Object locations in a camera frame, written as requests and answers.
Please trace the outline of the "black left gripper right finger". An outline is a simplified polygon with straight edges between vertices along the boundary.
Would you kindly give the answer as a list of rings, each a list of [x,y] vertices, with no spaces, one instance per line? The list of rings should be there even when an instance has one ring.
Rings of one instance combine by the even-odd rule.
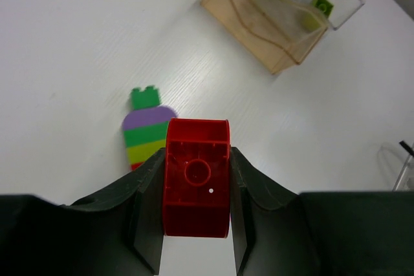
[[[413,193],[295,194],[230,151],[238,275],[412,275]]]

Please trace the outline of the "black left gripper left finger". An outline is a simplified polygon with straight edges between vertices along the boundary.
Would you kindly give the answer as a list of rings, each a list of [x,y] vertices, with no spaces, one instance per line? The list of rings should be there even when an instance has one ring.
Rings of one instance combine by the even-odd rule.
[[[158,275],[165,151],[71,205],[1,197],[2,275]]]

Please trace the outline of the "red rounded lego brick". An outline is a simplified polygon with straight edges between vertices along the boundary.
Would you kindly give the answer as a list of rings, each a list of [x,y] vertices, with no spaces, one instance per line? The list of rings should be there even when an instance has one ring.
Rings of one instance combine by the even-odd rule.
[[[166,135],[162,221],[167,236],[225,238],[230,222],[228,120],[174,118]]]

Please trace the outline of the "multicolour lego tower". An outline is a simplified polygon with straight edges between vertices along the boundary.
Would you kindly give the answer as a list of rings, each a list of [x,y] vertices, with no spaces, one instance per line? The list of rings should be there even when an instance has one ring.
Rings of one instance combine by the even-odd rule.
[[[161,104],[159,90],[154,85],[133,88],[130,103],[131,111],[122,122],[122,133],[129,165],[135,170],[166,146],[168,125],[177,113]]]

